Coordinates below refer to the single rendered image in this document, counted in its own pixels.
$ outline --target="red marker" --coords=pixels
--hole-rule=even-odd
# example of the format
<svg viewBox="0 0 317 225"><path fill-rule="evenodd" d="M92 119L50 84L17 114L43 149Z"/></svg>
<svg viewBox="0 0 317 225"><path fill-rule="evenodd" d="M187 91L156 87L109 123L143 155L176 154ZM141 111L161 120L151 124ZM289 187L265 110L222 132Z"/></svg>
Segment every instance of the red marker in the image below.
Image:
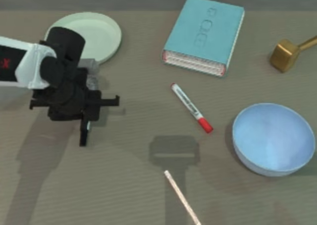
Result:
<svg viewBox="0 0 317 225"><path fill-rule="evenodd" d="M213 127L209 124L209 122L204 118L204 116L199 112L196 106L190 101L187 95L181 90L181 88L173 83L171 85L172 90L177 95L177 97L181 100L181 102L186 106L189 112L194 116L194 118L198 121L201 127L205 130L206 133L211 133L213 131Z"/></svg>

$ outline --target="book cover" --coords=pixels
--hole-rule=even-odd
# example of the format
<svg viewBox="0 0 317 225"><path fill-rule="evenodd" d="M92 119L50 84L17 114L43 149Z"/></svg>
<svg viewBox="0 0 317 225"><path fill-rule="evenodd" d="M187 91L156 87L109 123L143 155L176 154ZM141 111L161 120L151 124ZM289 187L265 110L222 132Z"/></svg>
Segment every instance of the book cover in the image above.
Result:
<svg viewBox="0 0 317 225"><path fill-rule="evenodd" d="M166 64L222 77L244 18L244 8L186 0L162 53Z"/></svg>

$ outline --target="bowl rim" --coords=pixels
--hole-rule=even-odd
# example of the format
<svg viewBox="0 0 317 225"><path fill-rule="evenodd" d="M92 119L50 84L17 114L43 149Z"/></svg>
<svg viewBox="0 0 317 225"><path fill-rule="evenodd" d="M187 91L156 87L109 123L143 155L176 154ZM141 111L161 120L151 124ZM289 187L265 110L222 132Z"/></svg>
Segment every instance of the bowl rim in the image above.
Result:
<svg viewBox="0 0 317 225"><path fill-rule="evenodd" d="M260 106L260 105L274 105L274 106L278 106L278 107L281 107L285 110L289 110L291 111L292 113L296 114L297 116L300 117L301 120L303 120L303 122L308 126L308 129L310 131L310 133L312 134L313 136L313 140L314 140L314 143L313 143L313 152L312 154L310 155L310 157L308 158L308 160L304 163L301 163L299 166L296 166L292 169L287 169L287 170L279 170L279 169L269 169L267 167L263 167L263 166L260 166L258 165L257 163L253 162L252 160L250 160L241 150L240 150L240 147L238 146L238 144L236 143L235 141L235 137L234 137L234 132L235 132L235 125L237 123L237 120L239 119L239 117L247 110L249 110L250 108L253 108L253 107L257 107L257 106ZM265 169L267 171L271 171L271 172L281 172L281 173L287 173L287 172L292 172L292 171L297 171L299 170L300 168L304 167L314 156L315 154L315 150L316 150L316 138L315 138L315 134L314 134L314 131L312 129L312 127L310 126L310 124L307 122L307 120L301 116L299 113L297 113L295 110L289 108L289 107L286 107L284 105L280 105L280 104L276 104L276 103L257 103L257 104L253 104L253 105L250 105L248 107L246 107L245 109L243 109L242 111L240 111L238 113L238 115L235 117L234 119L234 122L232 124L232 141L233 141L233 144L234 144L234 147L239 150L239 152L243 155L243 157L245 159L247 159L249 162L251 162L252 164L254 164L255 166L257 166L258 168L261 168L261 169Z"/></svg>

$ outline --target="red logo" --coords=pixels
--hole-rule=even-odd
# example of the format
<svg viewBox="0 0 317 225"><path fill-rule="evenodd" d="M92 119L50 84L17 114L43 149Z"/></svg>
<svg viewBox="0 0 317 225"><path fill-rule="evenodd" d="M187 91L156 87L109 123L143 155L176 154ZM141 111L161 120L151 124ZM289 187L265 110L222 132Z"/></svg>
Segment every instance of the red logo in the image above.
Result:
<svg viewBox="0 0 317 225"><path fill-rule="evenodd" d="M0 61L0 66L2 69L9 69L11 59L4 58L2 61Z"/></svg>

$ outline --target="marker cap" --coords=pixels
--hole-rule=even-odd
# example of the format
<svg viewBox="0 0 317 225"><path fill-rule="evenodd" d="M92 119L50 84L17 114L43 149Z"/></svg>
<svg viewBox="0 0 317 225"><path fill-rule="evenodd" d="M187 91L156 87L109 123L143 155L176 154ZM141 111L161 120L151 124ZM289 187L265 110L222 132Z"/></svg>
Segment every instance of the marker cap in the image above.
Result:
<svg viewBox="0 0 317 225"><path fill-rule="evenodd" d="M205 130L206 133L211 133L213 131L213 127L209 124L209 122L203 117L197 120L201 127Z"/></svg>

